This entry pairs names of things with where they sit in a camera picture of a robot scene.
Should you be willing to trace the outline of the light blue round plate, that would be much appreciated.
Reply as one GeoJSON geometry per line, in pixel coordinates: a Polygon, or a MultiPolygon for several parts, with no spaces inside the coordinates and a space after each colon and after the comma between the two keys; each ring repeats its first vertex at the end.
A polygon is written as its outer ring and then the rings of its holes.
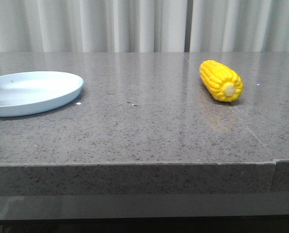
{"type": "Polygon", "coordinates": [[[83,79],[58,71],[0,76],[0,117],[42,113],[64,106],[81,92],[83,79]]]}

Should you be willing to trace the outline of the yellow corn cob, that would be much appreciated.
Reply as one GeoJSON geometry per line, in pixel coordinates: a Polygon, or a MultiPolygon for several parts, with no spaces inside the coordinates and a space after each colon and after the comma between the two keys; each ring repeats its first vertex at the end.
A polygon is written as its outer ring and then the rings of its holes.
{"type": "Polygon", "coordinates": [[[204,61],[199,68],[202,83],[220,102],[236,101],[244,90],[241,77],[226,65],[214,60],[204,61]]]}

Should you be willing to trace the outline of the white pleated curtain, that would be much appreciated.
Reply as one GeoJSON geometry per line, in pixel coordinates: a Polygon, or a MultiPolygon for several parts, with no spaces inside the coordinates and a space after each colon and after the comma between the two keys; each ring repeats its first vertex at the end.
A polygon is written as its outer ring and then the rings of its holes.
{"type": "Polygon", "coordinates": [[[0,0],[12,51],[289,51],[289,0],[0,0]]]}

